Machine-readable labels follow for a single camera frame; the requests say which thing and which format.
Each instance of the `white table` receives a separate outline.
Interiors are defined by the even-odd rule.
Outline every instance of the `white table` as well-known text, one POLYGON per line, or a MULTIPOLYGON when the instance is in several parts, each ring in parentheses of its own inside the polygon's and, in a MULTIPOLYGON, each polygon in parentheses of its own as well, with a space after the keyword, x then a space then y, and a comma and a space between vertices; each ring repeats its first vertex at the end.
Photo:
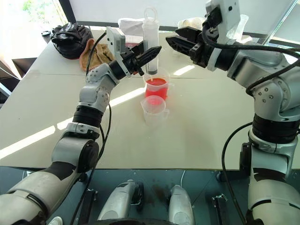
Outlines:
MULTIPOLYGON (((173 52, 164 41, 168 35, 160 35, 159 63, 173 74, 191 61, 173 52)), ((61 122, 73 116, 84 80, 78 60, 64 59, 52 45, 47 46, 0 110, 0 165, 50 165, 52 150, 63 132, 61 122)), ((253 99, 220 70, 212 73, 196 66, 180 76, 172 75, 171 82, 175 83, 167 99, 171 113, 158 128, 143 121, 142 91, 116 105, 116 98, 144 87, 139 75, 124 78, 112 90, 112 128, 97 168, 221 169, 224 142, 234 129, 252 120, 253 99)), ((102 121, 105 131, 108 115, 106 111, 102 121)), ((228 169, 239 168, 247 133, 242 130, 229 144, 228 169)), ((293 168, 300 168, 299 148, 293 168)))

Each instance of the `black cylindrical joint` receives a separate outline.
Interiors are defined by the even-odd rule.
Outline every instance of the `black cylindrical joint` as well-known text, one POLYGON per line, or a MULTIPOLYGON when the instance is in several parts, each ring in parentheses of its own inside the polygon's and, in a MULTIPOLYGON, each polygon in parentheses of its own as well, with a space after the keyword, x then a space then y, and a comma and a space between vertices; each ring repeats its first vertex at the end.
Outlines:
POLYGON ((98 160, 99 145, 95 141, 89 141, 81 150, 78 160, 78 172, 85 173, 96 165, 98 160))
POLYGON ((252 131, 255 136, 264 141, 285 144, 294 140, 297 135, 299 124, 300 120, 277 122, 266 120, 255 115, 252 131))
POLYGON ((120 67, 120 65, 118 64, 118 62, 116 60, 114 60, 112 62, 109 62, 108 65, 111 68, 114 76, 118 80, 121 80, 123 77, 126 76, 126 74, 124 73, 123 69, 120 67))
POLYGON ((215 67, 227 71, 233 63, 237 50, 223 49, 216 61, 215 67))
POLYGON ((99 128, 103 113, 98 109, 79 105, 74 113, 73 122, 88 124, 99 128))

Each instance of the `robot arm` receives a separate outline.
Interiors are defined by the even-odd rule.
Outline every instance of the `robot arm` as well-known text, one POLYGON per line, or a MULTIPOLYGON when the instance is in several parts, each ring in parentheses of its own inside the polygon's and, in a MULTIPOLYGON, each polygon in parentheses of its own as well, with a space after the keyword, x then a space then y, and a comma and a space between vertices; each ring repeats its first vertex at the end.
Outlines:
MULTIPOLYGON (((206 35, 218 44, 241 46, 232 40, 240 20, 238 4, 236 0, 211 0, 203 31, 185 27, 176 30, 179 36, 166 40, 174 50, 190 56, 194 64, 211 71, 227 71, 228 77, 248 88, 289 64, 282 53, 214 48, 204 41, 206 35)), ((251 89, 255 115, 249 143, 243 144, 240 159, 241 168, 250 176, 247 224, 300 221, 300 194, 285 183, 298 142, 299 86, 300 68, 294 67, 251 89)))
POLYGON ((100 122, 112 89, 125 76, 139 72, 154 59, 161 47, 153 47, 140 56, 125 48, 125 37, 107 27, 117 60, 91 70, 80 91, 80 102, 52 153, 52 164, 35 172, 0 195, 1 225, 44 225, 60 206, 81 173, 98 162, 100 122))

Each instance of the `orange towel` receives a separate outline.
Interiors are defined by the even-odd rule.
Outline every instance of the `orange towel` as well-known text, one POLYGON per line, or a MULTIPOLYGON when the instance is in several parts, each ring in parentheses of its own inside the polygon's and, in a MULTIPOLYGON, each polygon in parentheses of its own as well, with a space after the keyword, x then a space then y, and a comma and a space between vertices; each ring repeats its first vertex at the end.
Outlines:
MULTIPOLYGON (((79 64, 80 68, 83 71, 86 71, 86 66, 88 64, 88 58, 90 51, 95 43, 95 39, 89 39, 86 43, 86 47, 84 51, 81 53, 79 57, 79 64)), ((90 67, 89 70, 96 68, 97 66, 101 65, 102 63, 109 63, 113 61, 115 58, 113 54, 109 51, 106 44, 97 44, 94 49, 94 53, 90 59, 90 67)))

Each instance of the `plastic measuring cup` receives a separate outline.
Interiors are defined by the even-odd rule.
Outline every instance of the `plastic measuring cup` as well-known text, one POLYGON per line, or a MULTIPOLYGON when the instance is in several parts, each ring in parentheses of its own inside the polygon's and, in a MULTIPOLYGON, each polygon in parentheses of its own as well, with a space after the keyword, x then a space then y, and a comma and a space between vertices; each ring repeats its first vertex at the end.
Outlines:
POLYGON ((141 101, 144 110, 145 122, 148 126, 155 127, 165 121, 170 110, 166 109, 165 101, 160 96, 149 96, 141 101))
POLYGON ((169 73, 161 67, 158 68, 158 71, 155 75, 145 74, 143 79, 146 83, 146 97, 156 95, 165 100, 167 98, 170 86, 174 87, 174 84, 169 82, 169 73))

